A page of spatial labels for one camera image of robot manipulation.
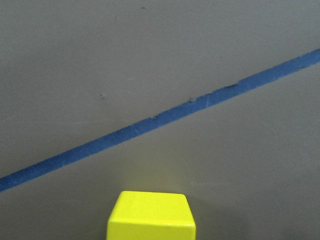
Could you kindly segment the yellow wooden block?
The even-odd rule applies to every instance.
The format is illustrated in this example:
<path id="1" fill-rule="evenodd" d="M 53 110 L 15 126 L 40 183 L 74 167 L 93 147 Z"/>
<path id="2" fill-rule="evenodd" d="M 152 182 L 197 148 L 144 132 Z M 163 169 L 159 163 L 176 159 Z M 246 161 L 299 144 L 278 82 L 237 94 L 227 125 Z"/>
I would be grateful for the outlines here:
<path id="1" fill-rule="evenodd" d="M 195 240 L 196 223 L 181 193 L 122 191 L 106 226 L 107 240 Z"/>

